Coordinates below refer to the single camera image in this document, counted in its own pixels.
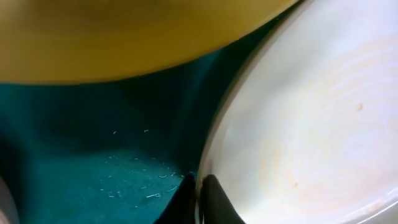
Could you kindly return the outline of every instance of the yellow object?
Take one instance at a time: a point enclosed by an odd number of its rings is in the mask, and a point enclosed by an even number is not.
[[[86,83],[171,67],[297,0],[0,0],[0,82]]]

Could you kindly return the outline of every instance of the white ceramic surface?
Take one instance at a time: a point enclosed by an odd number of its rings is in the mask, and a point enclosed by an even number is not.
[[[0,224],[19,224],[14,200],[0,177]]]
[[[397,223],[397,11],[304,1],[242,70],[198,180],[215,174],[247,224]]]

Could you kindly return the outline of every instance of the white speck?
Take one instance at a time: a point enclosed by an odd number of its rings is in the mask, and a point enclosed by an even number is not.
[[[177,188],[177,186],[173,187],[172,189],[166,190],[166,192],[173,191],[173,190],[175,190],[176,188]]]
[[[150,197],[160,197],[160,194],[154,194],[154,195],[148,195],[148,196],[146,196],[146,198],[150,198]]]

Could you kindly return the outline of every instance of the teal surface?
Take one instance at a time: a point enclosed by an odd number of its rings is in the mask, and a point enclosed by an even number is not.
[[[197,170],[221,97],[274,22],[143,77],[0,85],[0,175],[21,223],[152,223]]]

